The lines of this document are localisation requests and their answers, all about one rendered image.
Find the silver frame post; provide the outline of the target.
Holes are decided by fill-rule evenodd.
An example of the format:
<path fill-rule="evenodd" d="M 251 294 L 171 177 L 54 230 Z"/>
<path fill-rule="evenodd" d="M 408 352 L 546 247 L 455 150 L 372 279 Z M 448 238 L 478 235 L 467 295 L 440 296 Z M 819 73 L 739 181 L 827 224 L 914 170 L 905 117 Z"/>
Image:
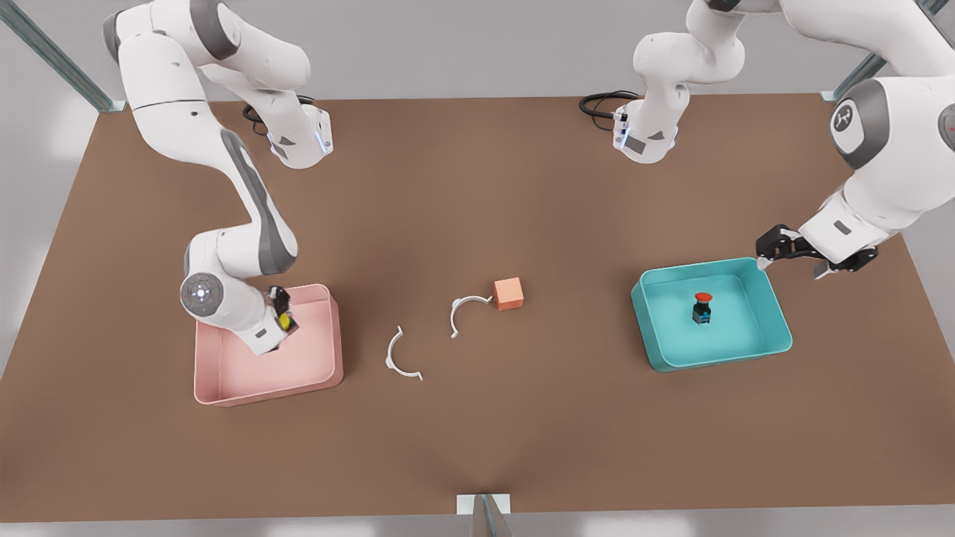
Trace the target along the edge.
<path fill-rule="evenodd" d="M 955 50 L 955 28 L 949 28 L 944 26 L 938 20 L 938 15 L 948 6 L 951 0 L 916 0 L 918 6 L 924 11 L 925 17 L 932 24 L 934 24 L 936 30 L 942 37 L 948 41 L 948 45 Z M 822 101 L 828 103 L 835 103 L 839 101 L 849 91 L 850 88 L 854 87 L 857 83 L 866 81 L 866 79 L 873 78 L 877 73 L 883 68 L 886 67 L 888 63 L 879 55 L 869 54 L 862 62 L 856 65 L 852 71 L 836 85 L 835 89 L 829 89 L 829 91 L 822 91 L 819 93 Z"/>
<path fill-rule="evenodd" d="M 106 95 L 99 85 L 93 82 L 13 0 L 0 0 L 0 21 L 45 61 L 63 81 L 78 92 L 93 109 L 99 113 L 121 113 L 125 110 L 125 101 L 114 101 Z"/>
<path fill-rule="evenodd" d="M 514 537 L 505 515 L 511 513 L 510 494 L 456 496 L 457 515 L 470 515 L 469 537 Z"/>

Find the white curved clip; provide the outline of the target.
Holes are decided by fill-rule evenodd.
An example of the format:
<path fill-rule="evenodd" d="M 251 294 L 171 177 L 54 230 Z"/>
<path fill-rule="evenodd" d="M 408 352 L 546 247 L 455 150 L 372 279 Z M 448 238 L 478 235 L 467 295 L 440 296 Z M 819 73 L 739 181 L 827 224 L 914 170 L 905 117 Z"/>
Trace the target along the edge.
<path fill-rule="evenodd" d="M 385 358 L 386 367 L 388 367 L 389 370 L 395 371 L 395 373 L 397 374 L 403 375 L 403 377 L 417 378 L 417 380 L 423 380 L 423 376 L 420 373 L 420 371 L 404 371 L 395 364 L 395 357 L 393 357 L 393 351 L 395 350 L 396 342 L 399 339 L 401 339 L 403 334 L 404 332 L 402 327 L 397 326 L 396 333 L 392 337 L 392 339 L 389 341 L 388 348 L 386 348 L 386 358 Z"/>
<path fill-rule="evenodd" d="M 492 296 L 484 297 L 484 296 L 479 296 L 479 295 L 470 295 L 470 296 L 465 296 L 465 297 L 460 297 L 460 298 L 454 299 L 454 301 L 451 302 L 451 312 L 450 312 L 450 314 L 449 314 L 449 321 L 450 321 L 450 325 L 451 325 L 451 339 L 456 339 L 457 336 L 458 336 L 458 333 L 460 333 L 460 332 L 458 332 L 458 329 L 457 329 L 457 326 L 456 326 L 456 312 L 457 312 L 457 310 L 458 310 L 458 309 L 460 308 L 460 306 L 463 305 L 464 303 L 475 302 L 475 301 L 480 302 L 480 303 L 482 303 L 482 304 L 490 304 L 490 303 L 492 302 Z"/>

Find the pink storage box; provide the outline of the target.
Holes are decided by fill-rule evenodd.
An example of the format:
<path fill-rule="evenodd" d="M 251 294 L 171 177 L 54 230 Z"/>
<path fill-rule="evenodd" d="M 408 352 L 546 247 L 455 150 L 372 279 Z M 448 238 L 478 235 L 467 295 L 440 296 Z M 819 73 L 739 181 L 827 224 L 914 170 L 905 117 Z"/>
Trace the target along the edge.
<path fill-rule="evenodd" d="M 289 290 L 299 327 L 276 351 L 256 356 L 228 330 L 195 324 L 194 395 L 222 407 L 326 389 L 344 377 L 337 302 L 321 284 Z"/>

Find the blue storage box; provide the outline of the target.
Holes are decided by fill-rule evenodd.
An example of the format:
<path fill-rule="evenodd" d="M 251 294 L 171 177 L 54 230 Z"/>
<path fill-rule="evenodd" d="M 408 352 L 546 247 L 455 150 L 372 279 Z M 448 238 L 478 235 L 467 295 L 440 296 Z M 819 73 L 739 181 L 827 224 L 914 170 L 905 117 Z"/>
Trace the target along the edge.
<path fill-rule="evenodd" d="M 709 324 L 692 319 L 697 292 L 713 296 Z M 754 258 L 645 271 L 630 296 L 649 364 L 656 371 L 771 356 L 792 346 L 773 286 Z"/>

